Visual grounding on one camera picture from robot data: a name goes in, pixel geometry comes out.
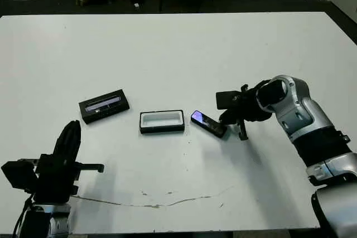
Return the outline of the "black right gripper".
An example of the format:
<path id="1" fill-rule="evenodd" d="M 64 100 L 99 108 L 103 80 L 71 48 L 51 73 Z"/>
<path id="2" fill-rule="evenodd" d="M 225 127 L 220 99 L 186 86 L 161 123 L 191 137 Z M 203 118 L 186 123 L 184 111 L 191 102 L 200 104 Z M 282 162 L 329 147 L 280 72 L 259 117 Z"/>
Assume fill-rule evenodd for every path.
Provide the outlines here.
<path id="1" fill-rule="evenodd" d="M 255 87 L 248 89 L 248 84 L 241 86 L 240 106 L 237 111 L 227 109 L 219 116 L 220 124 L 238 124 L 240 126 L 239 139 L 248 140 L 245 121 L 262 122 L 269 119 L 272 113 L 262 110 L 256 100 L 257 91 L 269 80 L 259 82 Z"/>

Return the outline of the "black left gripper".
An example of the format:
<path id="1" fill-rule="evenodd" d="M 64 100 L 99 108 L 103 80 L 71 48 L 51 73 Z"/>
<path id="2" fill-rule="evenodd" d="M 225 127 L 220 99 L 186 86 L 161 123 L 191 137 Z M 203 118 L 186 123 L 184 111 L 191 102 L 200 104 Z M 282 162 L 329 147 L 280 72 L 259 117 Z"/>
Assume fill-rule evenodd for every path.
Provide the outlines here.
<path id="1" fill-rule="evenodd" d="M 76 195 L 81 171 L 104 172 L 100 163 L 85 164 L 76 161 L 81 143 L 78 120 L 69 122 L 59 135 L 54 154 L 42 154 L 39 159 L 20 159 L 24 170 L 21 189 L 33 194 L 37 203 L 67 203 Z"/>

